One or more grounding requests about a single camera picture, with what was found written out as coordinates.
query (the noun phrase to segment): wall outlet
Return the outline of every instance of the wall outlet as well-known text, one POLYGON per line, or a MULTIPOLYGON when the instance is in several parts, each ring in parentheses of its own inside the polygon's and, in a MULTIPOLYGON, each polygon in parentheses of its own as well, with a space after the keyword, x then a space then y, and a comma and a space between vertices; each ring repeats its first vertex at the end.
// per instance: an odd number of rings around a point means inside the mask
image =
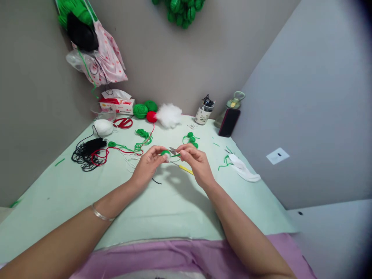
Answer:
POLYGON ((267 155, 266 157, 269 159, 269 161, 270 161, 273 165, 275 165, 275 164, 277 164, 277 163, 279 163, 279 162, 281 162, 281 161, 283 161, 283 160, 289 158, 289 155, 288 155, 287 152, 285 152, 285 151, 283 150, 283 148, 280 147, 280 148, 278 148, 277 150, 271 152, 271 153, 270 153, 269 155, 267 155))

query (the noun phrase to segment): tissue box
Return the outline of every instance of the tissue box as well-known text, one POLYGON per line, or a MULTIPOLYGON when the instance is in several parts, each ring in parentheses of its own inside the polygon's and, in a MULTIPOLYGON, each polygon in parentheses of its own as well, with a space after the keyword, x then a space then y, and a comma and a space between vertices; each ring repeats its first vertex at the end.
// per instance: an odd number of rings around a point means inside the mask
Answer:
POLYGON ((136 104, 135 99, 123 100, 120 98, 101 98, 100 105, 104 112, 107 112, 112 108, 118 114, 133 114, 133 107, 136 104))

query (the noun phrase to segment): pink fabric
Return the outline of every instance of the pink fabric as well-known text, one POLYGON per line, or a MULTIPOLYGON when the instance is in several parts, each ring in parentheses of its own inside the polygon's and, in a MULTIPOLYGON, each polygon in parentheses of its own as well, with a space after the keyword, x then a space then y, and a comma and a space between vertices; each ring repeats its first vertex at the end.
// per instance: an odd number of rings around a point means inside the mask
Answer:
MULTIPOLYGON (((316 278, 289 234, 268 239, 298 279, 316 278)), ((107 279, 146 270, 203 272, 212 278, 248 278, 248 273, 227 241, 159 241, 119 246, 91 254, 71 279, 107 279)))
POLYGON ((108 83, 127 81, 128 78, 124 72, 124 62, 114 38, 102 27, 101 22, 96 21, 93 24, 99 45, 98 54, 95 57, 101 67, 97 63, 91 63, 89 65, 92 79, 89 78, 85 67, 83 67, 85 76, 91 83, 94 81, 97 87, 106 84, 106 79, 108 83))

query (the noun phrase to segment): red yarn ball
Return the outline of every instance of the red yarn ball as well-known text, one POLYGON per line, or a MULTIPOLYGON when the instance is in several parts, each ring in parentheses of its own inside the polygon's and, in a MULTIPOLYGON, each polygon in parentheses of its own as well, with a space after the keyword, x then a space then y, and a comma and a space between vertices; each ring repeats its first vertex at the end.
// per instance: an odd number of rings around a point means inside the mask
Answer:
POLYGON ((149 122, 155 123, 156 120, 157 120, 157 118, 156 118, 156 112, 154 112, 154 111, 148 112, 147 115, 146 115, 146 118, 147 118, 147 120, 149 122))

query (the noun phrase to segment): red scissors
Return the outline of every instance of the red scissors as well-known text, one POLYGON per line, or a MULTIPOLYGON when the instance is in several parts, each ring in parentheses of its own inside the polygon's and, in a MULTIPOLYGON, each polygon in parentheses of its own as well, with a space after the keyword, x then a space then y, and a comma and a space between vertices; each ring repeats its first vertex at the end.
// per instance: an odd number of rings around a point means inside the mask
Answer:
POLYGON ((114 126, 117 126, 118 128, 121 128, 121 129, 129 129, 133 125, 132 117, 133 115, 129 116, 128 118, 125 117, 125 118, 116 119, 114 121, 114 126), (119 120, 121 120, 120 124, 119 125, 115 124, 119 120))

